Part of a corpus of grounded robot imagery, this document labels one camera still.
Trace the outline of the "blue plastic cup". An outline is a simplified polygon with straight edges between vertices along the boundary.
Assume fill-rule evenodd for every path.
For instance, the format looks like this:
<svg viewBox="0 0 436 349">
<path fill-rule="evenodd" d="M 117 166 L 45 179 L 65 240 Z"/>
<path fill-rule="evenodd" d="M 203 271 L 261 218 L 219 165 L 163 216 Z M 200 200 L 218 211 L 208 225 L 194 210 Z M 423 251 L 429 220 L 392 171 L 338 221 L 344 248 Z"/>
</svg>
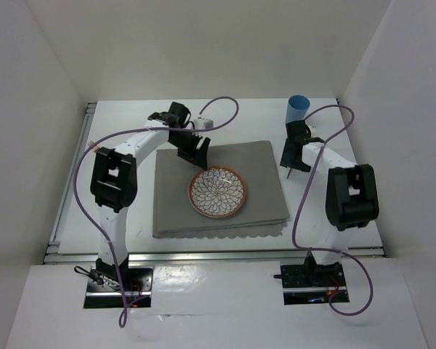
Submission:
<svg viewBox="0 0 436 349">
<path fill-rule="evenodd" d="M 305 117 L 309 108 L 310 100 L 305 96 L 290 96 L 287 102 L 285 123 L 289 124 L 293 121 L 301 121 Z"/>
</svg>

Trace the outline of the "floral patterned ceramic plate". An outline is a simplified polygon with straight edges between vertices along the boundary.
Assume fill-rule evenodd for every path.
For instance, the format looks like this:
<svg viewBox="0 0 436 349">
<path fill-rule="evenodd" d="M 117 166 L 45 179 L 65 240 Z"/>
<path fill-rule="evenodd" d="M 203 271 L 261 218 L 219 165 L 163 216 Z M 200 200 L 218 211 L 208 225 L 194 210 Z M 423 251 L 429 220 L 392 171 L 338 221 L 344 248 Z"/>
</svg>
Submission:
<svg viewBox="0 0 436 349">
<path fill-rule="evenodd" d="M 243 178 L 227 167 L 210 167 L 198 172 L 188 186 L 192 207 L 210 218 L 235 214 L 246 201 L 247 188 Z"/>
</svg>

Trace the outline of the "grey cloth placemat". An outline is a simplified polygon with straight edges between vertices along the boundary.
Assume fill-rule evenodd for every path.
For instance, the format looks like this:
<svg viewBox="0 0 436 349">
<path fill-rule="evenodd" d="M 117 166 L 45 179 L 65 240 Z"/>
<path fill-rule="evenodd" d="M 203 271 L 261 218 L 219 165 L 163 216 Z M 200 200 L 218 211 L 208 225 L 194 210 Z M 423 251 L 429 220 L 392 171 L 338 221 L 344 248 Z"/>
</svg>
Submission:
<svg viewBox="0 0 436 349">
<path fill-rule="evenodd" d="M 209 168 L 159 150 L 154 238 L 278 237 L 290 217 L 270 141 L 215 145 Z"/>
</svg>

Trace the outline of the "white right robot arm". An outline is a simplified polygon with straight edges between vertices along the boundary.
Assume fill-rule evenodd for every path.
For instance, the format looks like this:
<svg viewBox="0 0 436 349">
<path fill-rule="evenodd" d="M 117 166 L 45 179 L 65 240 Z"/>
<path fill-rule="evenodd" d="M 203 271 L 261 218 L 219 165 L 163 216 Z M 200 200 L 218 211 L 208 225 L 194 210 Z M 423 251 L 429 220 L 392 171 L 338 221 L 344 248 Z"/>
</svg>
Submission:
<svg viewBox="0 0 436 349">
<path fill-rule="evenodd" d="M 315 248 L 307 251 L 304 264 L 281 270 L 283 286 L 335 286 L 342 271 L 340 251 L 361 228 L 379 216 L 374 169 L 356 164 L 326 147 L 326 141 L 313 137 L 304 121 L 286 125 L 282 167 L 310 173 L 308 184 L 321 180 L 325 214 L 315 234 Z"/>
</svg>

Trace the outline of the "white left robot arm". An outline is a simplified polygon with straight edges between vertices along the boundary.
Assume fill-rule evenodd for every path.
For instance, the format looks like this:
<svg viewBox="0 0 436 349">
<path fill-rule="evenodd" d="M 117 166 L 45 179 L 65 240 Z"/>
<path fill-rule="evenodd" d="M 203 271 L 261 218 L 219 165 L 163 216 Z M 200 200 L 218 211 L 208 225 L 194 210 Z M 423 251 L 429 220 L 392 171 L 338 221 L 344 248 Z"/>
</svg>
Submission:
<svg viewBox="0 0 436 349">
<path fill-rule="evenodd" d="M 99 207 L 103 237 L 96 270 L 113 290 L 129 283 L 129 254 L 126 249 L 126 219 L 137 192 L 137 168 L 164 143 L 177 148 L 177 155 L 188 163 L 207 169 L 210 139 L 186 130 L 189 109 L 173 102 L 164 112 L 151 114 L 145 128 L 114 148 L 101 147 L 96 152 L 91 194 Z"/>
</svg>

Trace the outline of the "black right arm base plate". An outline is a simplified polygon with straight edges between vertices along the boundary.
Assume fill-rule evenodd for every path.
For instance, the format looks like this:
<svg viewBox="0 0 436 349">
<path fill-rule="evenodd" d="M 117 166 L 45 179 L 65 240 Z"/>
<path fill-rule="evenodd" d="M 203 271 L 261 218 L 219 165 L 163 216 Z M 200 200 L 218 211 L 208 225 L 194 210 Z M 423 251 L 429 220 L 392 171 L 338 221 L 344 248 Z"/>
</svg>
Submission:
<svg viewBox="0 0 436 349">
<path fill-rule="evenodd" d="M 281 265 L 280 272 L 272 277 L 282 286 L 284 305 L 328 304 L 331 296 L 334 296 L 333 303 L 350 301 L 339 263 L 312 276 L 303 265 Z"/>
</svg>

